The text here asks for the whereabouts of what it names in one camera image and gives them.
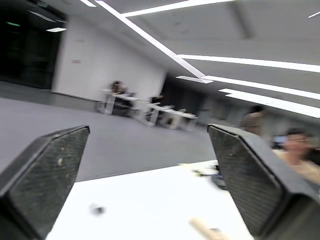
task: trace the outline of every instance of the dark hair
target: dark hair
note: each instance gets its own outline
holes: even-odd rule
[[[264,107],[264,106],[262,106],[262,105],[255,105],[255,106],[250,107],[249,113],[250,113],[250,114],[260,113],[260,112],[263,112],[264,110],[265,110],[265,107]]]
[[[297,128],[297,127],[289,128],[288,131],[286,132],[286,135],[287,136],[303,135],[305,137],[308,137],[308,133],[303,128]]]

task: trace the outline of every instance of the ceiling light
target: ceiling light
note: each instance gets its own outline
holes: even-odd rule
[[[90,8],[96,8],[97,6],[94,5],[93,3],[89,2],[88,0],[80,0],[81,2],[83,2],[85,5],[87,5]]]
[[[63,24],[66,24],[67,22],[65,20],[59,20],[59,19],[56,19],[57,22],[60,22],[60,23],[63,23]]]
[[[154,37],[146,33],[144,30],[142,30],[140,27],[135,25],[132,21],[127,19],[126,17],[122,16],[121,13],[114,10],[112,7],[110,7],[108,4],[106,4],[103,0],[95,0],[97,4],[99,4],[101,7],[103,7],[105,10],[107,10],[109,13],[114,15],[117,19],[119,19],[121,22],[126,24],[129,28],[134,30],[137,34],[139,34],[141,37],[146,39],[149,43],[154,45],[156,48],[158,48],[160,51],[165,53],[167,56],[169,56],[171,59],[176,61],[178,64],[180,64],[182,67],[184,67],[186,70],[188,70],[190,73],[195,75],[197,78],[205,77],[205,75],[196,69],[194,66],[183,60],[182,58],[176,57],[177,55],[171,51],[169,48],[167,48],[165,45],[163,45],[161,42],[157,41]]]
[[[222,63],[233,63],[233,64],[246,64],[263,67],[281,68],[281,69],[292,69],[307,72],[320,73],[319,65],[285,62],[285,61],[271,61],[271,60],[259,60],[259,59],[248,59],[248,58],[236,58],[236,57],[221,57],[221,56],[198,56],[198,55],[184,55],[180,54],[176,56],[182,59],[191,60],[203,60],[213,61]]]
[[[205,80],[205,79],[189,77],[189,76],[177,76],[176,79],[184,79],[184,80],[194,81],[194,82],[203,83],[203,84],[208,84],[213,82],[211,80]]]
[[[317,16],[318,14],[320,14],[320,11],[316,12],[315,14],[312,14],[312,15],[308,16],[308,19],[309,19],[309,18],[312,18],[312,17],[314,17],[314,16]]]
[[[265,90],[275,91],[275,92],[279,92],[279,93],[291,94],[291,95],[301,96],[301,97],[305,97],[305,98],[320,100],[319,93],[302,91],[302,90],[297,90],[297,89],[292,89],[292,88],[287,88],[287,87],[282,87],[282,86],[274,86],[274,85],[268,85],[268,84],[263,84],[263,83],[242,81],[242,80],[236,80],[236,79],[218,77],[218,76],[205,76],[202,79],[216,81],[216,82],[222,82],[222,83],[227,83],[227,84],[236,84],[236,85],[247,86],[247,87],[252,87],[252,88],[257,88],[257,89],[265,89]]]
[[[282,109],[314,118],[320,118],[320,108],[317,107],[231,89],[221,89],[219,91],[227,93],[228,95],[226,95],[226,97],[229,98],[266,105],[272,108]]]
[[[48,22],[52,22],[52,23],[55,23],[55,22],[56,22],[55,20],[52,20],[52,19],[50,19],[50,18],[48,18],[48,17],[46,17],[46,16],[43,16],[41,13],[38,13],[38,12],[35,12],[35,11],[28,11],[28,12],[29,12],[29,13],[32,13],[32,14],[38,16],[39,18],[42,18],[42,19],[44,19],[44,20],[46,20],[46,21],[48,21]]]
[[[234,1],[234,0],[187,0],[187,1],[176,2],[168,5],[156,6],[152,8],[138,10],[138,11],[126,12],[126,13],[123,13],[122,16],[127,18],[132,16],[163,12],[163,11],[168,11],[173,9],[182,9],[182,8],[206,5],[206,4],[216,4],[216,3],[231,2],[231,1]]]
[[[7,21],[6,23],[11,25],[11,26],[20,27],[20,25],[16,24],[16,23],[12,23],[12,22],[9,22],[9,21]]]
[[[56,28],[52,28],[52,29],[48,29],[48,32],[52,32],[52,33],[57,33],[57,32],[62,32],[67,30],[66,28],[61,28],[61,27],[56,27]]]

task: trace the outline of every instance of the white desk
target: white desk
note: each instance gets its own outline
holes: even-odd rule
[[[192,217],[230,240],[253,239],[227,191],[174,166],[75,183],[47,240],[204,240]]]
[[[112,114],[114,105],[115,105],[115,100],[116,98],[119,98],[122,100],[132,102],[134,107],[139,110],[139,115],[136,117],[136,119],[150,127],[153,127],[156,125],[159,112],[164,113],[164,117],[163,117],[163,120],[161,121],[161,124],[173,130],[181,126],[182,125],[181,123],[183,122],[184,119],[189,119],[189,122],[184,129],[192,130],[195,127],[198,120],[198,117],[196,117],[195,115],[180,112],[180,111],[175,111],[173,109],[168,109],[166,107],[161,107],[156,104],[139,100],[136,97],[130,97],[122,94],[115,94],[109,89],[103,89],[102,91],[106,93],[106,106],[105,106],[105,102],[101,101],[98,103],[97,110],[105,115]],[[147,121],[146,115],[150,112],[150,109],[153,109],[153,113],[150,117],[150,121]],[[172,119],[172,123],[170,125],[166,124],[168,122],[168,119]]]
[[[156,122],[157,122],[157,119],[159,116],[159,112],[164,113],[164,116],[163,116],[160,124],[170,128],[172,130],[177,129],[179,126],[181,126],[183,119],[189,119],[189,122],[185,127],[186,130],[192,130],[197,123],[198,117],[195,115],[184,113],[181,111],[175,111],[173,109],[161,107],[161,106],[158,106],[158,105],[152,104],[152,103],[143,103],[143,105],[144,106],[142,106],[140,109],[139,120],[148,126],[153,127],[156,125]],[[150,112],[150,109],[153,109],[153,113],[150,117],[150,121],[147,121],[146,115],[147,115],[147,113]],[[167,124],[168,119],[172,119],[172,123],[170,125]]]
[[[171,129],[177,129],[178,127],[182,127],[185,130],[191,131],[195,128],[195,125],[197,123],[198,117],[190,114],[190,113],[184,113],[181,111],[175,111],[172,109],[169,109],[166,111],[166,116],[164,119],[172,118],[174,123],[172,126],[170,126]]]
[[[138,101],[136,97],[126,96],[122,94],[115,94],[109,89],[103,89],[102,91],[106,93],[106,106],[105,106],[105,102],[101,101],[98,103],[97,110],[105,115],[112,115],[116,98],[130,101],[133,103],[133,105],[135,105],[136,102]]]

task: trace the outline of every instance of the white wall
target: white wall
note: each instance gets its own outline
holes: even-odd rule
[[[61,39],[52,91],[102,100],[101,89],[113,81],[122,81],[129,92],[148,100],[161,92],[166,73],[166,69],[107,33],[82,19],[71,17]]]

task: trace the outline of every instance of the wooden stick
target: wooden stick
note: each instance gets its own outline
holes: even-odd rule
[[[193,226],[196,230],[198,230],[208,240],[228,240],[228,238],[226,236],[224,236],[218,230],[208,228],[197,217],[192,218],[189,223],[191,226]]]

